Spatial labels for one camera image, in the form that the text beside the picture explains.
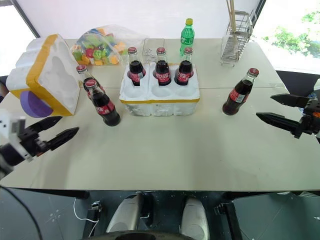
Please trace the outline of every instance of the bottle label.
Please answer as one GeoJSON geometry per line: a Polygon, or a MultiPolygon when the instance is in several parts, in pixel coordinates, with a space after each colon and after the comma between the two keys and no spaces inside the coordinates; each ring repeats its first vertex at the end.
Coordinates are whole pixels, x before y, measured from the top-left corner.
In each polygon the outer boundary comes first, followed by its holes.
{"type": "Polygon", "coordinates": [[[155,78],[156,79],[158,79],[158,82],[159,83],[166,83],[166,82],[168,82],[169,81],[169,79],[170,79],[170,74],[169,74],[169,72],[167,72],[167,73],[155,73],[155,78]]]}
{"type": "Polygon", "coordinates": [[[236,103],[244,103],[247,98],[248,98],[249,95],[242,95],[242,94],[239,94],[235,89],[233,89],[230,94],[229,94],[229,97],[236,103]]]}
{"type": "Polygon", "coordinates": [[[109,103],[107,105],[96,106],[95,109],[99,115],[107,115],[115,109],[115,105],[113,104],[112,101],[109,101],[109,103]]]}
{"type": "Polygon", "coordinates": [[[146,70],[142,70],[142,72],[139,73],[132,73],[130,72],[130,78],[135,83],[140,83],[140,79],[142,79],[146,75],[146,70]]]}
{"type": "Polygon", "coordinates": [[[194,75],[194,71],[188,72],[188,73],[182,73],[178,71],[176,78],[179,82],[185,83],[185,82],[188,82],[189,78],[191,78],[193,75],[194,75]]]}
{"type": "Polygon", "coordinates": [[[194,37],[183,37],[181,36],[180,39],[181,43],[184,45],[191,45],[194,42],[194,37]]]}

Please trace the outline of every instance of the table surface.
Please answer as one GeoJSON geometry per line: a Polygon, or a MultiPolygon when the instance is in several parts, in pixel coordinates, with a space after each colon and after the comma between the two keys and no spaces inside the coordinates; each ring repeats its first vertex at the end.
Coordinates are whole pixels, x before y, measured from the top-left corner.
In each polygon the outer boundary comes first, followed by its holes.
{"type": "MultiPolygon", "coordinates": [[[[221,41],[219,38],[194,40],[192,61],[196,65],[200,88],[233,88],[249,68],[257,68],[260,72],[253,85],[254,88],[284,87],[258,43],[249,42],[239,62],[232,67],[230,64],[221,65],[221,41]]],[[[66,42],[72,46],[76,40],[67,39],[66,42]]],[[[180,40],[165,39],[164,46],[167,61],[180,63],[180,40]]],[[[125,70],[121,65],[90,66],[88,69],[105,88],[120,88],[125,70]]]]}
{"type": "MultiPolygon", "coordinates": [[[[297,108],[270,99],[285,88],[255,88],[234,116],[222,113],[231,88],[200,89],[190,116],[131,116],[109,88],[121,122],[106,126],[82,88],[75,116],[40,134],[49,140],[80,127],[77,135],[1,180],[7,187],[69,190],[293,191],[319,189],[320,146],[262,122],[256,112],[299,120],[297,108]]],[[[23,114],[12,94],[0,108],[23,114]]],[[[38,119],[27,117],[27,126],[38,119]]]]}

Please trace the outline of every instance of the cola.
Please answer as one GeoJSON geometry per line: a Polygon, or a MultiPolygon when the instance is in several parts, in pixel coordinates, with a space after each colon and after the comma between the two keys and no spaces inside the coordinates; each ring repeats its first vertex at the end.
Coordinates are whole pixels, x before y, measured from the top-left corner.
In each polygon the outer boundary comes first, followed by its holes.
{"type": "Polygon", "coordinates": [[[88,88],[91,100],[97,113],[103,118],[108,126],[116,126],[120,123],[120,115],[110,98],[100,89],[95,79],[86,81],[85,86],[88,88]]]}
{"type": "Polygon", "coordinates": [[[90,96],[90,92],[89,89],[86,87],[86,82],[88,80],[95,80],[97,85],[99,86],[99,88],[105,93],[104,88],[101,86],[101,84],[98,82],[97,79],[94,78],[94,76],[91,75],[91,73],[88,71],[87,66],[84,64],[80,64],[76,67],[76,71],[78,72],[78,74],[82,75],[82,84],[83,84],[83,88],[86,91],[88,98],[91,99],[90,96]]]}
{"type": "Polygon", "coordinates": [[[158,47],[156,49],[157,61],[153,76],[158,80],[159,86],[166,86],[171,83],[169,65],[166,59],[166,49],[158,47]]]}
{"type": "Polygon", "coordinates": [[[174,81],[178,85],[188,85],[189,78],[191,78],[194,74],[191,61],[192,52],[193,50],[191,47],[186,47],[184,49],[182,61],[179,65],[179,68],[176,70],[174,77],[174,81]]]}
{"type": "Polygon", "coordinates": [[[258,75],[258,69],[250,68],[244,78],[238,82],[222,106],[222,111],[226,115],[235,115],[239,111],[239,108],[247,101],[254,85],[255,78],[258,75]]]}
{"type": "Polygon", "coordinates": [[[128,48],[129,72],[127,76],[132,80],[134,86],[140,86],[140,80],[146,75],[146,70],[138,58],[137,49],[134,46],[128,48]]]}

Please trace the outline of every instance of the sprite bottle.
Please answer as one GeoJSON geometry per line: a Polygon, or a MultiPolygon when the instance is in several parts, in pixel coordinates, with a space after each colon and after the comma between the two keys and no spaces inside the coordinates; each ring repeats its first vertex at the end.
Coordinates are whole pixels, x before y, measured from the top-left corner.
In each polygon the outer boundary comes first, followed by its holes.
{"type": "Polygon", "coordinates": [[[181,46],[180,46],[180,56],[184,54],[184,50],[187,47],[192,48],[192,45],[194,44],[194,38],[195,38],[195,31],[192,27],[193,20],[192,18],[187,18],[185,20],[185,27],[181,32],[181,46]]]}

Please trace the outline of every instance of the gray floor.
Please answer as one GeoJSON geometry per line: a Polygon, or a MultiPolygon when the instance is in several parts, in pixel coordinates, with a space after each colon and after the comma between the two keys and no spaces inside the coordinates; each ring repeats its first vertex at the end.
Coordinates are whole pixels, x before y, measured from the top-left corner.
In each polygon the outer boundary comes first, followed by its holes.
{"type": "MultiPolygon", "coordinates": [[[[85,221],[74,216],[74,198],[15,189],[30,208],[45,240],[81,239],[85,221]]],[[[133,191],[91,191],[86,200],[76,201],[76,211],[85,217],[93,201],[101,200],[103,212],[95,235],[105,232],[119,203],[133,191]]],[[[227,220],[213,208],[223,202],[222,192],[153,192],[152,230],[179,232],[186,196],[200,199],[206,209],[212,240],[231,239],[227,220]]],[[[320,197],[299,197],[275,193],[234,201],[243,240],[308,240],[320,238],[320,197]]],[[[140,229],[146,230],[140,222],[140,229]]],[[[25,210],[3,189],[0,190],[0,240],[36,240],[36,229],[25,210]]]]}

